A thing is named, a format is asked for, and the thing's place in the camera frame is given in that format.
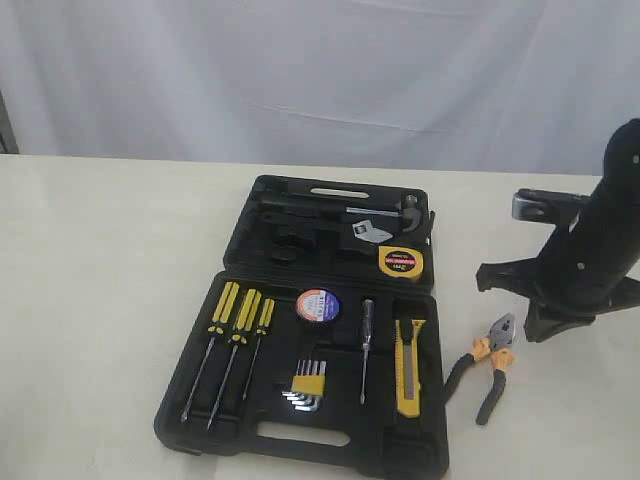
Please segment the hammer head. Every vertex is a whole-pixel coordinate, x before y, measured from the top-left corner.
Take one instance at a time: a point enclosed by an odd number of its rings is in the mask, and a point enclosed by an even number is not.
[[[402,220],[407,223],[407,225],[402,228],[403,232],[413,232],[418,228],[422,220],[422,210],[418,207],[418,198],[415,195],[407,195],[404,197],[400,215]]]

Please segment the tool kit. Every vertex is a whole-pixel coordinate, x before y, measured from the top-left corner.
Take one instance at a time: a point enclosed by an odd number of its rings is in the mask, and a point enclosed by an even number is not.
[[[258,177],[156,415],[160,441],[442,477],[433,219],[421,190]],[[264,422],[348,441],[265,436]]]

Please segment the pliers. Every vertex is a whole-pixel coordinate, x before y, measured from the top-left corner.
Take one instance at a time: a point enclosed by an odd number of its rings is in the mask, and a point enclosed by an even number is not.
[[[493,386],[484,399],[478,416],[476,417],[476,423],[478,425],[487,424],[491,412],[493,412],[507,384],[506,371],[515,359],[515,356],[511,352],[515,333],[515,316],[512,313],[507,313],[491,326],[488,337],[476,338],[473,341],[471,352],[460,357],[451,369],[449,378],[447,378],[444,384],[445,402],[448,402],[458,387],[464,372],[466,372],[471,365],[491,356]]]

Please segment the tape measure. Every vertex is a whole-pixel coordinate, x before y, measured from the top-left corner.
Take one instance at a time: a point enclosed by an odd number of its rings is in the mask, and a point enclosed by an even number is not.
[[[378,247],[378,267],[390,277],[416,282],[422,276],[424,260],[422,254],[412,248],[384,245]]]

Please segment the screwdriver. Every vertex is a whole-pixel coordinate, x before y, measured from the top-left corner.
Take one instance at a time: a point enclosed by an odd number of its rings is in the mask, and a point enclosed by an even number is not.
[[[366,299],[362,302],[362,387],[360,389],[360,405],[365,401],[365,383],[367,381],[367,363],[369,363],[369,349],[371,348],[371,337],[373,336],[373,300]]]
[[[249,367],[249,374],[247,375],[247,383],[244,385],[244,391],[242,392],[242,401],[247,398],[247,392],[249,391],[249,384],[251,383],[251,376],[253,375],[253,367],[256,364],[256,358],[258,358],[258,350],[260,350],[260,342],[269,331],[269,325],[271,325],[271,316],[273,315],[273,307],[275,302],[267,298],[262,305],[262,313],[260,314],[260,320],[256,327],[256,335],[258,340],[256,342],[256,349],[253,351],[253,359],[251,360],[251,367]]]
[[[258,305],[260,304],[261,297],[262,297],[262,294],[253,288],[247,290],[247,293],[244,296],[244,300],[242,301],[242,306],[240,307],[240,311],[236,316],[236,321],[233,324],[233,329],[231,330],[231,337],[229,338],[229,343],[233,343],[233,350],[231,350],[231,357],[229,357],[229,362],[227,363],[227,369],[224,372],[224,377],[222,377],[222,383],[220,384],[220,389],[218,390],[218,396],[216,397],[216,402],[213,404],[213,408],[211,409],[211,414],[209,415],[209,421],[207,422],[207,430],[211,428],[211,424],[213,423],[213,418],[216,416],[216,413],[218,413],[218,409],[220,408],[220,401],[222,400],[222,394],[224,393],[224,389],[227,386],[227,380],[229,379],[229,372],[231,372],[233,361],[236,358],[236,353],[238,353],[238,347],[240,345],[246,345],[249,341],[251,326],[253,325],[253,320],[256,317],[256,313],[258,311]]]
[[[180,415],[181,423],[186,422],[189,418],[189,410],[191,410],[193,397],[195,396],[196,390],[198,389],[198,383],[200,383],[202,371],[204,370],[204,366],[207,363],[207,359],[209,358],[211,349],[216,342],[216,337],[223,336],[227,330],[229,316],[231,315],[231,309],[233,308],[236,296],[238,295],[239,288],[240,286],[236,282],[227,282],[224,285],[222,294],[220,295],[220,299],[218,300],[218,305],[216,306],[216,309],[213,312],[213,317],[211,318],[211,326],[208,329],[208,331],[212,332],[213,335],[211,336],[211,340],[209,340],[209,345],[207,345],[207,350],[205,351],[202,362],[200,363],[200,369],[198,370],[196,379],[193,381],[193,386],[191,387],[191,393],[189,393],[187,403],[182,410],[182,415]]]

